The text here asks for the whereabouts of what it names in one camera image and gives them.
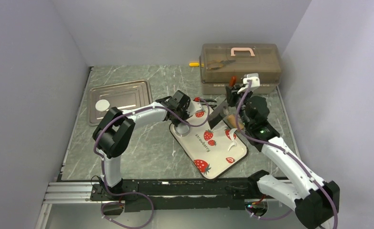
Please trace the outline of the spatula with wooden handle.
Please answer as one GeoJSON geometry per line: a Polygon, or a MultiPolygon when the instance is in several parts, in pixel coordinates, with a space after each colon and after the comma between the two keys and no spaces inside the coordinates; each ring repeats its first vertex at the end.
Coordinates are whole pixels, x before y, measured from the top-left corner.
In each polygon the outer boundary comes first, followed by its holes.
{"type": "MultiPolygon", "coordinates": [[[[234,86],[236,81],[236,76],[232,76],[228,86],[234,86]]],[[[216,107],[215,110],[212,111],[212,113],[210,113],[207,122],[210,129],[216,127],[228,115],[228,108],[227,102],[224,100],[216,107]]]]}

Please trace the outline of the wooden rolling pin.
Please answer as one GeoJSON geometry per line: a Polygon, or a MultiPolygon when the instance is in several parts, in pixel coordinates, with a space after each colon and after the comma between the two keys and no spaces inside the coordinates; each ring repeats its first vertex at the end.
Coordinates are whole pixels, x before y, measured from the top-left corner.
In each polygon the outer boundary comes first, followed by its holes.
{"type": "Polygon", "coordinates": [[[239,118],[237,118],[234,114],[230,114],[229,116],[227,116],[226,120],[233,128],[239,127],[241,130],[245,129],[242,121],[239,118]]]}

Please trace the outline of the strawberry pattern white tray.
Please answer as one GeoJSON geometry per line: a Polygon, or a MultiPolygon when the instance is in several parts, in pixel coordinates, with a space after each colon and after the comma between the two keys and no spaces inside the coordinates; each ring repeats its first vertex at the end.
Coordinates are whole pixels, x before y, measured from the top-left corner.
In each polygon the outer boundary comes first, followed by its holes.
{"type": "Polygon", "coordinates": [[[173,124],[169,129],[206,180],[217,179],[248,155],[247,146],[241,139],[237,137],[232,141],[226,136],[225,132],[230,128],[224,121],[214,129],[210,129],[208,123],[200,127],[190,127],[186,136],[178,134],[173,124]],[[232,142],[236,142],[236,146],[228,151],[232,142]]]}

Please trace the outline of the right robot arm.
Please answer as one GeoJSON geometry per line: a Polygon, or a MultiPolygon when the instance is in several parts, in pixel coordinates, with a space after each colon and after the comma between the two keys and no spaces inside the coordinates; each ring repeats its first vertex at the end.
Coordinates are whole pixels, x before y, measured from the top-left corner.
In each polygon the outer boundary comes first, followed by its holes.
{"type": "Polygon", "coordinates": [[[229,107],[236,107],[238,131],[259,152],[271,159],[291,182],[286,184],[267,171],[255,172],[249,178],[247,191],[253,198],[271,196],[293,211],[308,229],[322,228],[333,220],[338,227],[340,188],[327,182],[307,167],[288,147],[280,133],[268,122],[269,110],[265,98],[252,96],[243,86],[226,86],[229,107]]]}

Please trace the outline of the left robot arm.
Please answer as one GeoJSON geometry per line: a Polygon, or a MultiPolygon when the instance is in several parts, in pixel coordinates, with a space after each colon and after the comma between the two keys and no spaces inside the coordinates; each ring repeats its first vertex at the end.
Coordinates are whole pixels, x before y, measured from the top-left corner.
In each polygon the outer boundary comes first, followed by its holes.
{"type": "Polygon", "coordinates": [[[139,109],[110,108],[92,135],[94,153],[102,161],[103,195],[109,200],[116,200],[121,195],[121,155],[126,151],[135,129],[170,120],[175,127],[186,132],[189,130],[187,119],[200,107],[185,93],[177,91],[173,96],[157,99],[139,109]]]}

